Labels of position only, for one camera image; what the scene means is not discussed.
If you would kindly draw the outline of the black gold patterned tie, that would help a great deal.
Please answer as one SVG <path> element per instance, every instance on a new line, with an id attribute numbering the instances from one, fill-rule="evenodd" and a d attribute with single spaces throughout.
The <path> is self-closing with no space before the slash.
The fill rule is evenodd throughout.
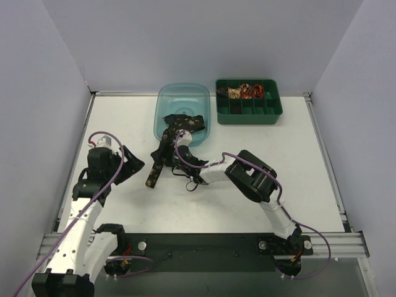
<path id="1" fill-rule="evenodd" d="M 202 115 L 188 116 L 185 114 L 169 114 L 168 116 L 165 116 L 163 120 L 168 127 L 163 131 L 159 146 L 170 145 L 170 168 L 171 168 L 171 159 L 173 157 L 173 152 L 174 152 L 173 145 L 176 136 L 178 135 L 178 132 L 180 130 L 187 130 L 190 133 L 193 133 L 196 131 L 204 130 L 205 122 Z M 160 177 L 161 171 L 164 167 L 166 166 L 162 164 L 159 165 L 154 164 L 153 161 L 152 169 L 150 170 L 148 178 L 145 182 L 145 185 L 147 187 L 152 189 L 155 187 Z"/>

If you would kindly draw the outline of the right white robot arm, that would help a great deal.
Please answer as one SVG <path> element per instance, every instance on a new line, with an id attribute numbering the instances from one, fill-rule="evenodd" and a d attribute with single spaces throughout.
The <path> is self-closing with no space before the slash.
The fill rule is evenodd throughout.
<path id="1" fill-rule="evenodd" d="M 187 145 L 170 143 L 158 148 L 150 156 L 154 160 L 147 186 L 153 187 L 164 166 L 180 171 L 196 186 L 229 181 L 250 201 L 258 203 L 267 216 L 275 236 L 291 248 L 302 248 L 301 228 L 286 213 L 280 200 L 283 188 L 276 171 L 247 150 L 237 155 L 222 153 L 219 161 L 205 161 L 195 157 Z"/>

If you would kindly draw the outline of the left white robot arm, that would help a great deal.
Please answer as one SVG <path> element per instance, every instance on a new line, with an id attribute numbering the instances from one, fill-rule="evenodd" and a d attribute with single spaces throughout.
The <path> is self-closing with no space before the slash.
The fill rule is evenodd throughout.
<path id="1" fill-rule="evenodd" d="M 120 224 L 102 224 L 99 237 L 89 241 L 112 185 L 123 183 L 145 165 L 126 146 L 119 149 L 115 152 L 109 144 L 98 144 L 88 151 L 87 167 L 72 189 L 67 226 L 50 252 L 45 271 L 33 276 L 35 296 L 93 296 L 107 258 L 127 248 Z"/>

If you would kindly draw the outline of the teal plastic tub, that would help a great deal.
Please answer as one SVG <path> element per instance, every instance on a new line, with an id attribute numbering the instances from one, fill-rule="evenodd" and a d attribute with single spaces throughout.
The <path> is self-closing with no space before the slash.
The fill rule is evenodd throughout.
<path id="1" fill-rule="evenodd" d="M 153 134 L 160 140 L 167 124 L 163 120 L 169 114 L 202 116 L 205 128 L 192 133 L 192 147 L 201 145 L 210 134 L 210 93 L 201 84 L 178 83 L 164 86 L 158 93 L 155 108 Z"/>

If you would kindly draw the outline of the dark rolled tie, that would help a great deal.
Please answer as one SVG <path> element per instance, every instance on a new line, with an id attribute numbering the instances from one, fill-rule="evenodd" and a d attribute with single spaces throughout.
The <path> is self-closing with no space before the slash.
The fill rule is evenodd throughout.
<path id="1" fill-rule="evenodd" d="M 217 89 L 217 96 L 220 98 L 228 98 L 228 87 L 220 87 Z"/>

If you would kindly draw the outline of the green compartment organizer box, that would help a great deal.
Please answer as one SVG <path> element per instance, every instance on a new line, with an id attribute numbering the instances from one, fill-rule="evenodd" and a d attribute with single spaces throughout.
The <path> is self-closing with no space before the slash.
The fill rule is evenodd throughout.
<path id="1" fill-rule="evenodd" d="M 251 87 L 262 84 L 263 99 L 230 99 L 217 96 L 220 87 L 240 88 L 243 83 Z M 276 81 L 272 79 L 219 79 L 216 81 L 217 121 L 223 125 L 274 125 L 283 114 L 282 102 Z"/>

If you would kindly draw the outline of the beige patterned rolled tie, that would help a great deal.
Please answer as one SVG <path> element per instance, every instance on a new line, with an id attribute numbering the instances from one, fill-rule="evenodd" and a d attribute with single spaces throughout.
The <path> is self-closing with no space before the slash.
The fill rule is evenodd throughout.
<path id="1" fill-rule="evenodd" d="M 228 88 L 228 98 L 230 98 L 230 99 L 241 98 L 241 89 L 229 87 Z"/>

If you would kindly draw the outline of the red black patterned rolled tie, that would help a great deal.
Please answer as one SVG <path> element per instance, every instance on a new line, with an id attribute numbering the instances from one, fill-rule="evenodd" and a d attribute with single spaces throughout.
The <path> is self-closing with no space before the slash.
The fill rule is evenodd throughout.
<path id="1" fill-rule="evenodd" d="M 242 99 L 252 98 L 252 87 L 248 83 L 243 83 L 240 85 L 240 95 Z"/>

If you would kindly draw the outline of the orange black rolled tie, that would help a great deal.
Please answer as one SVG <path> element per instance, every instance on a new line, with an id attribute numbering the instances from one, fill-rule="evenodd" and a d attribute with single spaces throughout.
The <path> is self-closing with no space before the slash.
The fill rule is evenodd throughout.
<path id="1" fill-rule="evenodd" d="M 252 86 L 252 97 L 256 99 L 265 98 L 265 91 L 262 84 L 254 84 Z"/>

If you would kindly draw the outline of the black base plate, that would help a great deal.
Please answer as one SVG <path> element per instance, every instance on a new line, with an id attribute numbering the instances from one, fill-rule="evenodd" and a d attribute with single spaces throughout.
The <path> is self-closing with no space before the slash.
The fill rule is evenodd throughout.
<path id="1" fill-rule="evenodd" d="M 273 272 L 280 265 L 295 274 L 301 258 L 313 254 L 310 237 L 287 241 L 272 233 L 126 233 L 109 264 L 121 273 Z"/>

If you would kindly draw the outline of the aluminium rail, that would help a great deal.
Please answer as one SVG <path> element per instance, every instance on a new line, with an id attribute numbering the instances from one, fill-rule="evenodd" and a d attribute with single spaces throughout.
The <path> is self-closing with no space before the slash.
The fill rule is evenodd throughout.
<path id="1" fill-rule="evenodd" d="M 313 257 L 324 259 L 328 248 L 324 239 L 317 233 L 303 233 L 309 236 L 313 248 Z M 370 252 L 362 232 L 357 233 L 324 233 L 324 238 L 330 245 L 332 258 L 368 258 Z M 61 233 L 45 233 L 36 260 L 42 259 Z"/>

